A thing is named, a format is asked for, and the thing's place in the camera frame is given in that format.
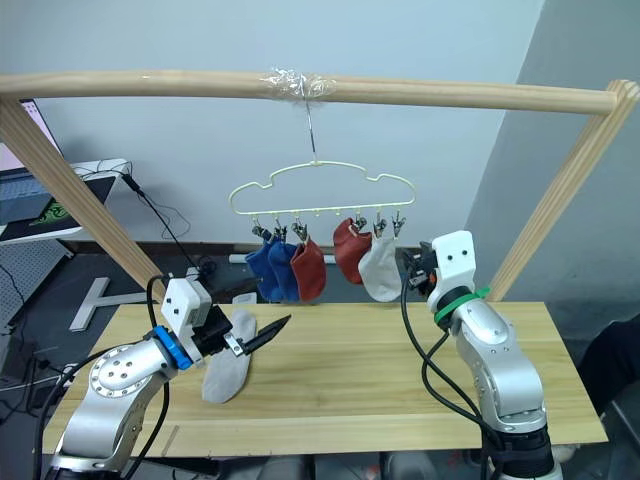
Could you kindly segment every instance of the hanger hook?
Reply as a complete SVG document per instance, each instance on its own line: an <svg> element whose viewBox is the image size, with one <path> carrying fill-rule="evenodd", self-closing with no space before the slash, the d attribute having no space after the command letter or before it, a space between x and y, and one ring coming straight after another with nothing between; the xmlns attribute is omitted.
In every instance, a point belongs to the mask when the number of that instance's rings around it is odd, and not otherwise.
<svg viewBox="0 0 640 480"><path fill-rule="evenodd" d="M313 136L313 122L311 121L311 107L309 105L309 100L307 99L307 94L304 91L306 77L304 74L300 74L300 92L302 93L302 99L304 100L304 106L307 109L307 122L309 123L309 138L311 139L311 153L313 155L313 160L311 161L312 165L319 165L318 155L316 153L316 141Z"/></svg>

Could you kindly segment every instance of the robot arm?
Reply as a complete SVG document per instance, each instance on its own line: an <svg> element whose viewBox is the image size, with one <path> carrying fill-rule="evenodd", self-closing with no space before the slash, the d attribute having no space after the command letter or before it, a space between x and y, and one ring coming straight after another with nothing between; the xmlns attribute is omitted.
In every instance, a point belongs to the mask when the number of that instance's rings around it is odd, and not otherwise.
<svg viewBox="0 0 640 480"><path fill-rule="evenodd" d="M106 352L91 367L85 398L60 439L47 480L120 479L149 401L179 370L224 348L236 356L270 341L289 317L249 342L230 333L231 323L196 281L172 279L162 305L172 331L155 327L138 343Z"/></svg>
<svg viewBox="0 0 640 480"><path fill-rule="evenodd" d="M412 259L410 284L428 294L427 305L440 328L449 330L473 375L482 419L497 433L503 451L503 479L558 480L547 433L542 383L520 350L515 329L475 292L471 233L458 231L422 244Z"/></svg>

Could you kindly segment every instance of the clear tape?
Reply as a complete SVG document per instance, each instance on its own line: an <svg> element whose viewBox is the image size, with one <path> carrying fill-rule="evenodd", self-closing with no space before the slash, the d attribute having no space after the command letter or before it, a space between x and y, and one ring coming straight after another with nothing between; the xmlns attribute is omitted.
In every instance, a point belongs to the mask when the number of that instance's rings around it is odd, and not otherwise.
<svg viewBox="0 0 640 480"><path fill-rule="evenodd" d="M271 85L272 98L289 101L309 101L336 90L336 81L315 73L305 75L296 70L274 68L260 80Z"/></svg>

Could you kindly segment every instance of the metal stand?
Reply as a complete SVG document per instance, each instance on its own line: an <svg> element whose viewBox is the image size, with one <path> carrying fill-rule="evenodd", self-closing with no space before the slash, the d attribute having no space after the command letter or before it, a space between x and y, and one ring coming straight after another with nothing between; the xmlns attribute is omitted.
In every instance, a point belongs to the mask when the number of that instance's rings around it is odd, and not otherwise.
<svg viewBox="0 0 640 480"><path fill-rule="evenodd" d="M98 307L110 307L113 305L124 305L127 303L139 303L144 302L147 299L145 292L129 293L126 295L113 295L111 297L102 297L102 293L109 285L108 277L96 278L91 284L91 288L87 292L87 295L82 301L82 305L78 309L73 322L69 325L69 330L72 332L82 332L86 330L91 322L93 312Z"/></svg>

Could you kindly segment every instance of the blue ring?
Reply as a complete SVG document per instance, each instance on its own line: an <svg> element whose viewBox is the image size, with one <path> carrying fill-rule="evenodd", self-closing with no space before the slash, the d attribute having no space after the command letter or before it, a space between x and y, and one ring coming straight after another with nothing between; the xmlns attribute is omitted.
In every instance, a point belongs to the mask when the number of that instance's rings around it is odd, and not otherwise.
<svg viewBox="0 0 640 480"><path fill-rule="evenodd" d="M158 325L157 327L153 328L153 331L156 333L156 335L158 335L158 338L160 339L164 347L169 351L173 359L176 361L176 364L178 365L178 368L180 370L186 370L191 365L193 365L193 362L189 359L189 357L187 357L182 352L182 348L180 348L180 345L178 345L173 340L173 338L171 338L171 335L169 335L169 332L167 332L166 328Z"/></svg>

